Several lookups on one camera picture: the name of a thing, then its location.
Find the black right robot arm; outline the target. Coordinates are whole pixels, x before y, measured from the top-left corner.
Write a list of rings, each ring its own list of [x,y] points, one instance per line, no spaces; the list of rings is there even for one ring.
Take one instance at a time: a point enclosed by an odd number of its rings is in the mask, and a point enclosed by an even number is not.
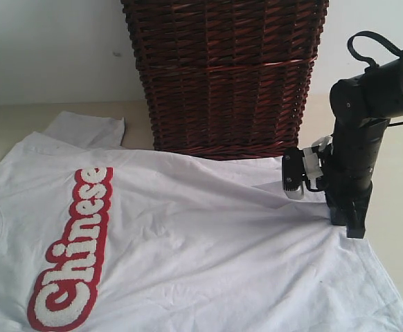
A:
[[[384,132],[393,118],[403,117],[403,50],[394,50],[396,59],[384,65],[355,50],[350,54],[367,67],[330,90],[335,124],[323,172],[332,225],[345,227],[348,238],[362,239]]]

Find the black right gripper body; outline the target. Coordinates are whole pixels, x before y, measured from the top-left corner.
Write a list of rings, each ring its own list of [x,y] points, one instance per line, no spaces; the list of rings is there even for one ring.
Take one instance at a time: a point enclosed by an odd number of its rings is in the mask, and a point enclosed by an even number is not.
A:
[[[373,188],[372,172],[372,167],[356,170],[344,169],[331,162],[325,165],[325,178],[329,181],[325,191],[328,207],[340,208],[346,216],[346,221],[348,221],[348,209],[353,203],[363,205],[367,213]]]

